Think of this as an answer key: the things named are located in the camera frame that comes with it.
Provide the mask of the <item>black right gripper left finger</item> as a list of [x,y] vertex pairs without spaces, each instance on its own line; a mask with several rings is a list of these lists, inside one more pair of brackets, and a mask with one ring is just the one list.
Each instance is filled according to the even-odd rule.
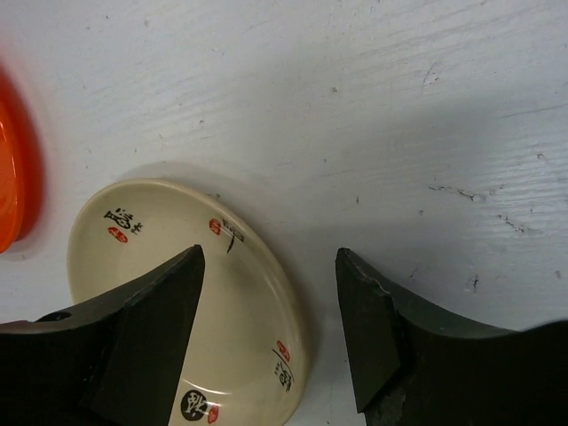
[[204,272],[193,246],[90,300],[4,323],[2,424],[167,424]]

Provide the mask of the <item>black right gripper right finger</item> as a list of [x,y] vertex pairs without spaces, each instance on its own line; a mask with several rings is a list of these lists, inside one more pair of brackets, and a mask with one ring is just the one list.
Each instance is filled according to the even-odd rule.
[[564,425],[567,323],[522,331],[450,312],[340,248],[356,408],[369,425]]

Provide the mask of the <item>cream floral plate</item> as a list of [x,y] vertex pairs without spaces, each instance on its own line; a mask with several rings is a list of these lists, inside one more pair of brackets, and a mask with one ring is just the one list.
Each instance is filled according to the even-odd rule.
[[302,310],[273,253],[219,201],[158,179],[99,191],[70,233],[72,297],[91,299],[194,245],[205,273],[170,423],[285,424],[310,371]]

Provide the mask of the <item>orange glossy plate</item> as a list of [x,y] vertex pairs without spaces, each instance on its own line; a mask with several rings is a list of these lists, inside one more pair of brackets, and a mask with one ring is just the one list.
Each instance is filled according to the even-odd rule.
[[25,239],[43,208],[44,166],[36,125],[1,68],[1,251]]

